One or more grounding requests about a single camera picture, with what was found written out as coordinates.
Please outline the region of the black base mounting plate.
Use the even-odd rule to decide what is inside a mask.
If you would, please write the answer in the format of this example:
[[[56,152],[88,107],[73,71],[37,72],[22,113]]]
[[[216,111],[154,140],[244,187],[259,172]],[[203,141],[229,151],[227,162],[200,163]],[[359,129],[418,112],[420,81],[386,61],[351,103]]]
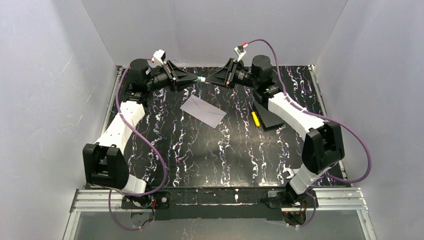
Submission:
[[[312,190],[294,201],[285,187],[164,187],[142,197],[124,196],[124,210],[154,210],[158,221],[179,219],[265,219],[303,221],[318,207]]]

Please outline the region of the green white glue stick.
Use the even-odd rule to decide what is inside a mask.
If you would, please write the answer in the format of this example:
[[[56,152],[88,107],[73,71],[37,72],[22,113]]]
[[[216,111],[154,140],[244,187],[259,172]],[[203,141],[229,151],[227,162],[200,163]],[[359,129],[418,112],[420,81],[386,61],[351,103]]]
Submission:
[[[205,83],[206,82],[206,78],[205,77],[202,77],[202,76],[198,76],[197,77],[197,82]]]

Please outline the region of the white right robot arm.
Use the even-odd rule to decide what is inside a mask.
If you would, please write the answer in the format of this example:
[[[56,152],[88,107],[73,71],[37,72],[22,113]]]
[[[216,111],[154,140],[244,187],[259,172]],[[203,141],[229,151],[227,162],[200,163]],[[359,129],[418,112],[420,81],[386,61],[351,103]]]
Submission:
[[[234,88],[236,84],[251,87],[254,99],[303,139],[301,167],[288,181],[284,192],[286,202],[295,203],[305,198],[313,184],[345,157],[342,129],[334,121],[308,114],[279,88],[274,76],[270,58],[257,55],[250,70],[242,61],[231,58],[221,70],[206,77],[205,82],[226,88]]]

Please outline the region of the aluminium front rail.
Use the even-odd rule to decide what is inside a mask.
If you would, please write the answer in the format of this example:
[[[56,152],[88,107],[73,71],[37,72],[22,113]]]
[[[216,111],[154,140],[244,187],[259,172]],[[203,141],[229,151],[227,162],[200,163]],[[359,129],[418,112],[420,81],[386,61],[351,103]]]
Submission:
[[[142,197],[144,203],[135,204],[118,192],[108,189],[83,189],[75,194],[71,211],[106,212],[112,210],[143,212],[155,203],[156,209],[170,209],[177,206],[257,206],[261,199],[270,198],[270,207],[277,206],[283,211],[293,210],[276,197],[282,195],[282,187],[164,187]],[[310,192],[321,211],[367,210],[368,206],[360,188],[316,187]]]

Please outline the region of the silver open-end wrench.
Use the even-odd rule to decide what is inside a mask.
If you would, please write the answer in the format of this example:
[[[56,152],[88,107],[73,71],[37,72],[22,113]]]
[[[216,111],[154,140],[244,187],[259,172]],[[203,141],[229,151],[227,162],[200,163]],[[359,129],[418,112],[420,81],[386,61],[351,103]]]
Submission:
[[[282,171],[282,174],[285,175],[285,179],[290,180],[298,173],[299,170],[299,168],[285,167]]]

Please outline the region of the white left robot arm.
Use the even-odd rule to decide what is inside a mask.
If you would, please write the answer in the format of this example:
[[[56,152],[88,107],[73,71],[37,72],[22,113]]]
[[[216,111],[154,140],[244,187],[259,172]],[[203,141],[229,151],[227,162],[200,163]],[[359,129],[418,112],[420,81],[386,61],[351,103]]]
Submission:
[[[145,105],[152,92],[169,87],[181,91],[200,80],[171,61],[151,67],[146,59],[133,60],[122,73],[115,93],[117,114],[105,132],[83,150],[85,178],[92,186],[105,187],[132,197],[142,197],[158,191],[148,190],[147,183],[130,173],[124,158],[126,144],[132,134],[139,136],[158,157],[163,171],[167,167],[158,150],[136,130],[145,116]]]

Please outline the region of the yellow handled screwdriver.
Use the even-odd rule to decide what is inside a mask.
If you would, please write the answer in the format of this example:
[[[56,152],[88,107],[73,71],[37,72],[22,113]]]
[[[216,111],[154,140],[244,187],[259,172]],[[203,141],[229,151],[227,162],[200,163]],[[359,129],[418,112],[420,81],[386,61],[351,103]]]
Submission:
[[[259,120],[259,115],[258,115],[256,109],[254,108],[254,106],[250,105],[249,108],[250,108],[250,114],[251,114],[251,117],[253,119],[253,122],[254,122],[255,126],[257,128],[259,128],[261,126],[261,122]]]

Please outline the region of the black flat box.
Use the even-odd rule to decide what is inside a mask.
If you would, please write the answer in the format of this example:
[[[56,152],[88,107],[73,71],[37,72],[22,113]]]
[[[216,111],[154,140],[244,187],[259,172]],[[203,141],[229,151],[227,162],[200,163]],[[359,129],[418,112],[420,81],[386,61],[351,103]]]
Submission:
[[[267,110],[257,101],[253,102],[253,110],[256,112],[260,125],[266,132],[278,129],[285,124],[285,121],[282,118]]]

